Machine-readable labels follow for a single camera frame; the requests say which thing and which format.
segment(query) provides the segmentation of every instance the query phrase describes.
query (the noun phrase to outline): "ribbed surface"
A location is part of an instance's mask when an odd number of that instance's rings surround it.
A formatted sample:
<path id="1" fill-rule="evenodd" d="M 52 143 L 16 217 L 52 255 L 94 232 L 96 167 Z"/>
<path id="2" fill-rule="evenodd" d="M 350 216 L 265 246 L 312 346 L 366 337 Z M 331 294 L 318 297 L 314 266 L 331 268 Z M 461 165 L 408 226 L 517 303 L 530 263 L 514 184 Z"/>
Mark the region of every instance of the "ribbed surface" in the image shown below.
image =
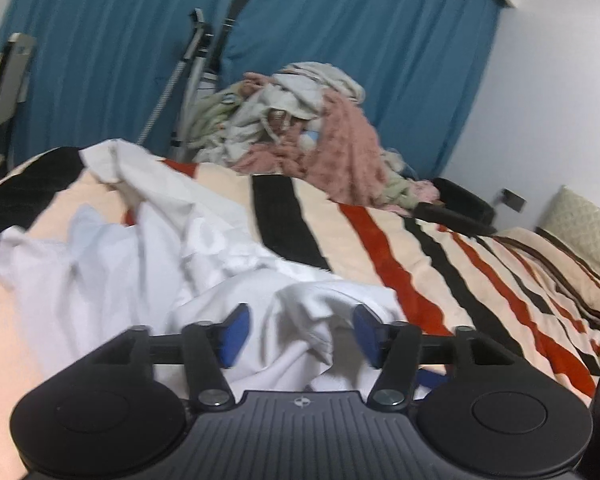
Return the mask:
<path id="1" fill-rule="evenodd" d="M 171 456 L 128 480 L 477 478 L 433 453 L 406 417 L 373 412 L 356 392 L 250 392 L 230 412 L 201 416 Z"/>
<path id="2" fill-rule="evenodd" d="M 13 0 L 0 45 L 12 32 L 38 39 L 14 132 L 16 159 L 111 137 L 135 141 L 189 41 L 188 14 L 201 7 L 218 25 L 230 1 Z M 149 148 L 166 150 L 180 90 Z"/>
<path id="3" fill-rule="evenodd" d="M 222 82 L 290 62 L 334 64 L 362 84 L 385 147 L 421 176 L 444 167 L 471 109 L 501 0 L 250 0 Z"/>

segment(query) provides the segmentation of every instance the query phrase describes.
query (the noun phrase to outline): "pink blanket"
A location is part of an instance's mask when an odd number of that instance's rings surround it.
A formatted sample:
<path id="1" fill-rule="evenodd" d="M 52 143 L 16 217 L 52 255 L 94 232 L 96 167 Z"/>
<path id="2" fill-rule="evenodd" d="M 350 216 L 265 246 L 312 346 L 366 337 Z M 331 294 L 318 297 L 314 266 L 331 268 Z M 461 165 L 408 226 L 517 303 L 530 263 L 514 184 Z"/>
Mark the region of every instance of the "pink blanket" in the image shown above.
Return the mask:
<path id="1" fill-rule="evenodd" d="M 324 91 L 323 127 L 316 148 L 298 146 L 303 122 L 286 132 L 275 131 L 280 144 L 256 143 L 233 169 L 239 173 L 282 173 L 302 178 L 334 202 L 375 206 L 386 175 L 378 134 L 362 110 L 335 90 Z"/>
<path id="2" fill-rule="evenodd" d="M 270 77 L 255 72 L 247 72 L 244 74 L 241 94 L 245 98 L 251 97 L 258 90 L 263 89 L 270 82 Z"/>

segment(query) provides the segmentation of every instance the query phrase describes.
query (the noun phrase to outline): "electrical outlet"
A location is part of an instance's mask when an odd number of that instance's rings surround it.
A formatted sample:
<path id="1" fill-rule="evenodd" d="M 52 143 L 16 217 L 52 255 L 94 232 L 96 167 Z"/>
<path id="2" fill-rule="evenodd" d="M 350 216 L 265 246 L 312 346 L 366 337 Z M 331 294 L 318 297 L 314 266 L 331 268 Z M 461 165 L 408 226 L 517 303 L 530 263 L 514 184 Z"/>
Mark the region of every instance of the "electrical outlet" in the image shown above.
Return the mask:
<path id="1" fill-rule="evenodd" d="M 522 213 L 522 210 L 524 209 L 525 204 L 526 204 L 526 200 L 524 198 L 522 198 L 520 195 L 516 195 L 510 189 L 503 189 L 502 190 L 502 203 L 504 205 L 506 205 L 507 207 L 512 208 L 513 211 Z"/>

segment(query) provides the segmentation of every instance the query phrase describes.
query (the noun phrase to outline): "pile of clothes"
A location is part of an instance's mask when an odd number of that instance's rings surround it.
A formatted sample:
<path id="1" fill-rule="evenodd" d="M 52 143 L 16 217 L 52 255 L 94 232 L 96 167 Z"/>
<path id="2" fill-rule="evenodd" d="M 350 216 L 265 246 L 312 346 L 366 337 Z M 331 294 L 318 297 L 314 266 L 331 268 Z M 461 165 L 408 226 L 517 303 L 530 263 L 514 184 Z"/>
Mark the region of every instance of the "pile of clothes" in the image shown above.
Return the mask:
<path id="1" fill-rule="evenodd" d="M 428 181 L 403 178 L 397 152 L 383 150 L 360 105 L 365 91 L 342 70 L 293 63 L 198 101 L 187 133 L 190 160 L 245 174 L 301 178 L 333 201 L 407 214 L 440 198 Z"/>

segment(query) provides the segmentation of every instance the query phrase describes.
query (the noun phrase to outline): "bed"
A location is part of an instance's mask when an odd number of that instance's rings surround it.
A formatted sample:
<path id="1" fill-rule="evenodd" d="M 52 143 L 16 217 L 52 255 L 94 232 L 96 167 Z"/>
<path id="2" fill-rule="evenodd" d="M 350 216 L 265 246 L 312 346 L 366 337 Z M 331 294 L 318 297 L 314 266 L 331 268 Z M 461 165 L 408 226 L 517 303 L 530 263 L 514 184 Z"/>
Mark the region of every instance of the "bed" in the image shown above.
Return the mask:
<path id="1" fill-rule="evenodd" d="M 544 224 L 546 237 L 522 229 L 467 237 L 439 224 L 330 202 L 286 176 L 160 164 L 241 205 L 253 239 L 284 259 L 393 289 L 404 318 L 426 333 L 475 326 L 591 402 L 600 376 L 600 273 L 586 255 L 568 250 L 568 241 L 560 243 L 551 222 Z M 0 182 L 0 233 L 16 224 L 30 238 L 62 242 L 84 204 L 107 222 L 132 225 L 137 200 L 101 182 L 78 149 L 58 148 Z M 17 400 L 48 376 L 22 335 L 19 309 L 0 280 L 0 479 L 25 472 L 8 418 Z"/>

